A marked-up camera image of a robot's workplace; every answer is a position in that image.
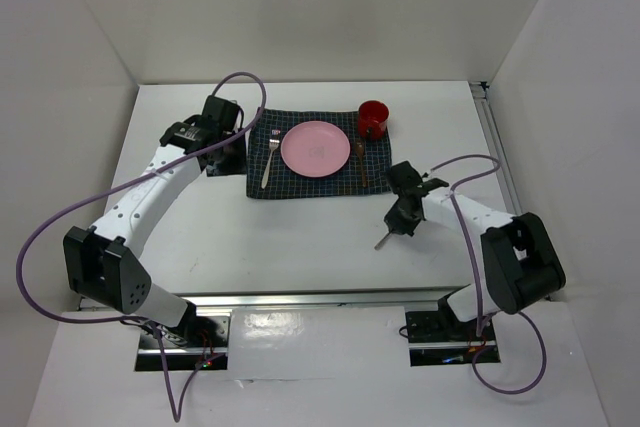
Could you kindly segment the red mug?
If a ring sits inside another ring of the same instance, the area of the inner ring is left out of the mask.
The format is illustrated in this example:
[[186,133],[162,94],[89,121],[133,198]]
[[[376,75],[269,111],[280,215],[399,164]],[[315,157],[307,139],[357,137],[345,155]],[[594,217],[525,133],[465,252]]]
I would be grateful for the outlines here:
[[388,107],[380,101],[368,100],[358,109],[357,130],[367,141],[380,140],[386,133]]

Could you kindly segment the pink plate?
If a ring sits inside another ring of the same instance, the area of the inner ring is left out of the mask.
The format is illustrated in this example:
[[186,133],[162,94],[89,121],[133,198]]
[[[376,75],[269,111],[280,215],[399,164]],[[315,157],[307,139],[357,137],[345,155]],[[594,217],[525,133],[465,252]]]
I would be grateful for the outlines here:
[[329,122],[308,121],[291,128],[281,141],[281,157],[294,173],[324,178],[337,173],[349,160],[347,135]]

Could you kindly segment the steel knife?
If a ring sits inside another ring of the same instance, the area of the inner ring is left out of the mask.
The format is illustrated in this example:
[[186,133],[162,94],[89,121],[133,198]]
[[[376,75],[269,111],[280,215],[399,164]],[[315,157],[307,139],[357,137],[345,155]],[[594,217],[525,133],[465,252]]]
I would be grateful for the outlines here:
[[381,248],[384,247],[385,243],[389,240],[389,238],[393,235],[393,233],[391,231],[387,232],[382,239],[380,239],[374,246],[374,249],[376,251],[379,251]]

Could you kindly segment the steel fork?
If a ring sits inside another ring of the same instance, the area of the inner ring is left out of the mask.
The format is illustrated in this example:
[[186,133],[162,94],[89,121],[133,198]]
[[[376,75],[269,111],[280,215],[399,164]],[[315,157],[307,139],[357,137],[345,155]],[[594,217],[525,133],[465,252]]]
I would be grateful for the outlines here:
[[260,188],[261,189],[265,189],[267,187],[267,185],[268,185],[272,159],[273,159],[273,156],[274,156],[275,152],[278,150],[278,148],[280,146],[280,135],[281,135],[281,131],[279,129],[273,129],[271,131],[271,135],[270,135],[269,143],[268,143],[269,154],[268,154],[268,157],[267,157],[267,162],[266,162],[266,165],[265,165],[265,168],[264,168],[264,171],[263,171],[263,175],[262,175],[262,179],[261,179],[261,184],[260,184]]

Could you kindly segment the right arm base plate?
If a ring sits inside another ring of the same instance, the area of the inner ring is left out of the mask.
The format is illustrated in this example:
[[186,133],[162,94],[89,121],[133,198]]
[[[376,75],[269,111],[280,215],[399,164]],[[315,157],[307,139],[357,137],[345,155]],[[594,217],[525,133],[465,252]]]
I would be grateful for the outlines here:
[[405,325],[398,329],[407,340],[412,367],[500,363],[500,354],[492,325],[476,335],[476,322],[449,321],[437,311],[409,311]]

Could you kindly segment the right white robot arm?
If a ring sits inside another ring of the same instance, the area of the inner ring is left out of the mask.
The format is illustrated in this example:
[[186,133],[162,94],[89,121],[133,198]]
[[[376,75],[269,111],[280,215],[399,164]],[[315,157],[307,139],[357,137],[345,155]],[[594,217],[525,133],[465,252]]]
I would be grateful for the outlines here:
[[471,322],[481,334],[497,313],[519,314],[562,290],[566,274],[542,219],[531,212],[510,214],[488,207],[458,192],[466,183],[500,169],[491,169],[452,184],[435,172],[422,175],[409,162],[390,167],[386,180],[396,201],[384,217],[389,235],[412,236],[422,222],[431,222],[462,235],[472,270],[472,283],[438,301],[436,326],[448,339],[460,338]]

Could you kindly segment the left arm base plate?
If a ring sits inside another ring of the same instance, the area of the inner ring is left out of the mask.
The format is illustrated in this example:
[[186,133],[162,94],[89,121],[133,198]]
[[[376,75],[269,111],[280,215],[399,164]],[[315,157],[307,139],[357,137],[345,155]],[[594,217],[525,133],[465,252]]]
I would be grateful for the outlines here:
[[[209,326],[207,331],[199,328],[195,338],[189,341],[180,340],[164,328],[160,329],[170,372],[191,371],[199,362],[205,362],[204,371],[225,371],[228,368],[231,312],[213,310],[207,317],[213,327]],[[134,364],[136,372],[162,371],[159,345],[150,328],[144,326],[140,332]]]

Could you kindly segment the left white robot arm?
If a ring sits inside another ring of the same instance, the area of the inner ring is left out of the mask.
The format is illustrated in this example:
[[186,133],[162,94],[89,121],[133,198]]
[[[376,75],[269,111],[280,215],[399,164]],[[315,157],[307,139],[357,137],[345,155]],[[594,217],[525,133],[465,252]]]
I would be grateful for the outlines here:
[[241,107],[210,95],[199,114],[172,124],[159,140],[144,171],[145,181],[89,228],[71,228],[63,251],[72,291],[124,315],[154,322],[176,346],[211,332],[214,322],[198,316],[193,303],[151,280],[139,258],[152,231],[178,198],[208,166],[225,157],[212,145],[236,134]]

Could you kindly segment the dark checked cloth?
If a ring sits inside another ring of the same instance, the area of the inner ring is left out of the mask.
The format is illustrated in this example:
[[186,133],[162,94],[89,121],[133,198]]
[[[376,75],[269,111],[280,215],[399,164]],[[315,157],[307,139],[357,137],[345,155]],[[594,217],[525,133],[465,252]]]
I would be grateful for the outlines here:
[[[280,145],[286,133],[294,126],[308,121],[323,121],[339,127],[348,137],[351,154],[347,163],[335,174],[324,178],[308,178],[291,171],[283,162],[280,146],[275,152],[269,182],[260,188],[269,154],[269,138],[273,129],[279,129]],[[390,190],[385,178],[392,165],[389,134],[380,140],[367,141],[357,130],[358,112],[287,111],[266,109],[251,129],[247,147],[246,195],[253,199],[281,200],[349,195],[382,194]],[[365,144],[364,163],[368,186],[362,187],[359,162],[354,151],[355,140]]]

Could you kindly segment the wooden spoon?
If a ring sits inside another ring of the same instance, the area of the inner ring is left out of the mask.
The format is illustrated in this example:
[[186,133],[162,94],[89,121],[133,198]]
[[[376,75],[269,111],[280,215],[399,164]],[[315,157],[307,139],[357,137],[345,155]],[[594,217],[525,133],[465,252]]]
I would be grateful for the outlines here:
[[354,151],[356,153],[356,156],[357,156],[358,162],[359,162],[359,170],[360,170],[360,175],[361,175],[361,184],[362,184],[363,188],[366,188],[368,186],[368,179],[367,179],[366,168],[365,168],[365,163],[364,163],[365,144],[364,144],[364,141],[361,138],[358,138],[358,139],[355,140]]

